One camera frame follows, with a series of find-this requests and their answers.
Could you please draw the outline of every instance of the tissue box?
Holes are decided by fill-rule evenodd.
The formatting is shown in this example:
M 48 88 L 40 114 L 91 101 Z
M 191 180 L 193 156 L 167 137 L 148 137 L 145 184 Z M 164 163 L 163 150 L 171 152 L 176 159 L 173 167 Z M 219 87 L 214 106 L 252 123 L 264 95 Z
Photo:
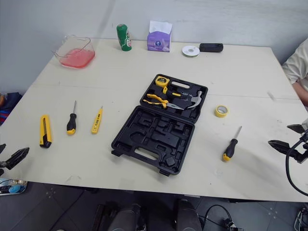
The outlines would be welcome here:
M 171 23 L 161 23 L 150 21 L 150 29 L 148 35 L 149 51 L 170 51 L 171 44 Z

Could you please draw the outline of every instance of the person's arm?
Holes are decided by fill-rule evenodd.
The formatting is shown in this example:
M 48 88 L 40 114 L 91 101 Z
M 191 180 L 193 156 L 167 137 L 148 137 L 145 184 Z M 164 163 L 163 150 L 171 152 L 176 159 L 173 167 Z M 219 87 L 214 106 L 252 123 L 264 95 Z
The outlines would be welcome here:
M 290 58 L 288 58 L 288 60 L 282 65 L 282 68 L 292 85 L 307 76 L 308 39 L 306 39 L 304 42 L 302 42 L 302 44 L 299 45 L 294 54 L 291 55 Z
M 308 107 L 308 91 L 306 91 L 298 82 L 295 82 L 292 84 L 292 86 L 302 101 L 303 105 Z

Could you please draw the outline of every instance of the cd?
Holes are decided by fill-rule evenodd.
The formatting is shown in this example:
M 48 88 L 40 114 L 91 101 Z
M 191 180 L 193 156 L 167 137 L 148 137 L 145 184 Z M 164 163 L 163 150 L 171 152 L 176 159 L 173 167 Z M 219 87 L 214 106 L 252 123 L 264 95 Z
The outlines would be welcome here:
M 185 46 L 182 48 L 182 52 L 187 56 L 194 57 L 200 53 L 200 50 L 195 46 Z

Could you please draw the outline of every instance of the yellow tape roll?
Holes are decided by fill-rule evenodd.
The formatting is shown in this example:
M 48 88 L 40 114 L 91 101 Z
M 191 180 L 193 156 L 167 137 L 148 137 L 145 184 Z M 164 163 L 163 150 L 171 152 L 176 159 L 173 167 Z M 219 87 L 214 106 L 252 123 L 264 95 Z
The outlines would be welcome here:
M 228 109 L 224 105 L 219 105 L 215 109 L 215 115 L 219 118 L 223 118 L 228 114 Z

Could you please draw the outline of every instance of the tool case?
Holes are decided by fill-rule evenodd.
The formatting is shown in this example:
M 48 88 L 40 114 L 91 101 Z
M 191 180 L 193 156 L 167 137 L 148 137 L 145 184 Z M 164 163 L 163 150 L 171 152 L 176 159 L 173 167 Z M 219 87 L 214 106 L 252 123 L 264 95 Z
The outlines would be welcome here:
M 157 85 L 155 80 L 163 77 L 168 79 L 167 90 Z M 191 101 L 201 91 L 201 101 L 196 107 Z M 170 95 L 171 92 L 181 96 Z M 149 98 L 148 94 L 155 94 L 169 103 L 184 110 L 172 107 L 163 108 L 161 104 L 149 104 L 144 100 L 159 103 L 157 99 Z M 166 176 L 178 174 L 183 165 L 191 138 L 194 124 L 198 120 L 202 105 L 207 94 L 207 87 L 183 81 L 177 78 L 158 74 L 146 90 L 128 120 L 113 140 L 112 154 L 123 154 L 134 157 L 145 163 L 159 168 L 159 172 Z

